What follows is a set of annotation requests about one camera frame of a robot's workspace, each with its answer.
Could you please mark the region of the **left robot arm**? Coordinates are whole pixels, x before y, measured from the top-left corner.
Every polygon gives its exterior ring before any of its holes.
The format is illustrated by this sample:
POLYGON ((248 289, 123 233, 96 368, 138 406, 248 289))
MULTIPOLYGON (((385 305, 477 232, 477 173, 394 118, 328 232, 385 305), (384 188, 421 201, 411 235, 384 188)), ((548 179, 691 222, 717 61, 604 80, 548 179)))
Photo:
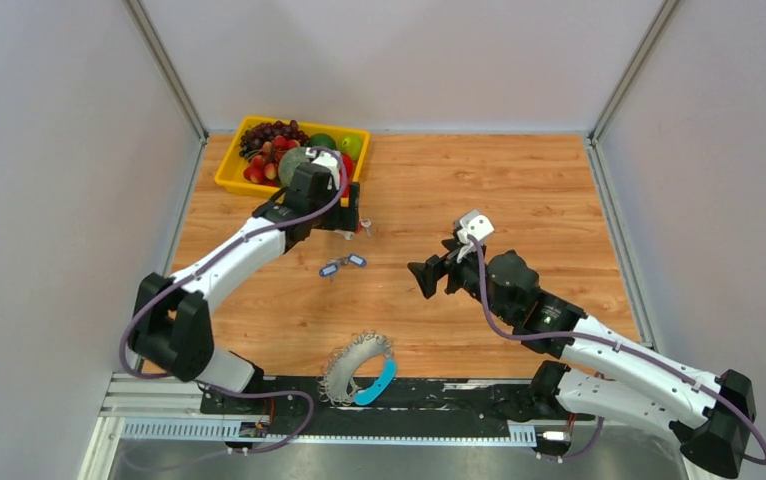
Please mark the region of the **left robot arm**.
POLYGON ((320 152, 294 171, 289 186, 260 205, 227 241, 195 264, 166 277, 152 273, 139 285, 134 315, 119 355, 133 352, 162 368, 164 376, 197 381, 226 393, 239 413, 256 412, 265 399, 250 361, 216 345, 211 315, 261 267, 310 233, 345 230, 357 221, 354 207, 340 199, 348 187, 338 153, 320 152))

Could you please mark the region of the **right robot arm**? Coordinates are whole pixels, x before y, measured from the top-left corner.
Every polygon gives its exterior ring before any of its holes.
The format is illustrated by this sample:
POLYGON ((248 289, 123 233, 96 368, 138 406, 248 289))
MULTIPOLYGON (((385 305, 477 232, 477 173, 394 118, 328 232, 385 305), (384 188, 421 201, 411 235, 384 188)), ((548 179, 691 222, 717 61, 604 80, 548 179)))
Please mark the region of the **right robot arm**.
POLYGON ((480 302, 500 336, 548 355, 531 382, 530 403, 543 417, 562 410, 611 419, 676 445, 683 457, 718 477, 735 479, 755 427, 753 384, 728 369, 714 374, 649 350, 582 308, 541 288, 515 251, 485 260, 483 250, 448 253, 407 267, 424 297, 465 291, 480 302))

